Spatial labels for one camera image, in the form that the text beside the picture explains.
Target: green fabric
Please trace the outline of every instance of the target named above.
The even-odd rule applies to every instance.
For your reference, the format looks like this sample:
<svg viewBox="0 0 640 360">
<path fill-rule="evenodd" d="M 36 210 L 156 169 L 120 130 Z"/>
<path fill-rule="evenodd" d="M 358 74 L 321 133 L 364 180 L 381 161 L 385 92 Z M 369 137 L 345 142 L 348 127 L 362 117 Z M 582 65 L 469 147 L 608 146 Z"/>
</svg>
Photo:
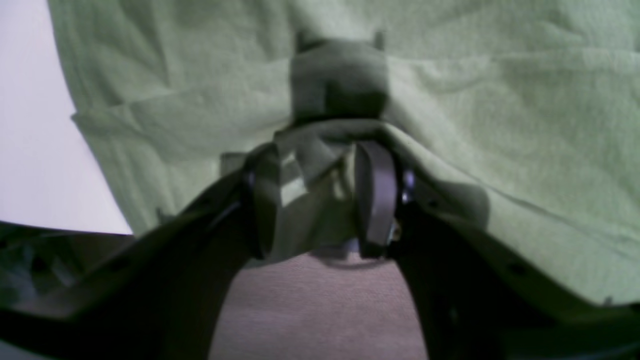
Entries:
<svg viewBox="0 0 640 360">
<path fill-rule="evenodd" d="M 353 208 L 341 163 L 373 131 L 432 176 L 480 186 L 489 232 L 560 283 L 596 303 L 640 300 L 640 4 L 49 4 L 74 121 L 136 234 L 219 178 L 226 154 L 293 123 L 300 31 L 363 43 L 381 31 L 385 123 L 276 136 L 282 169 L 295 165 L 278 183 L 276 258 L 351 236 L 352 218 L 331 224 Z"/>
</svg>

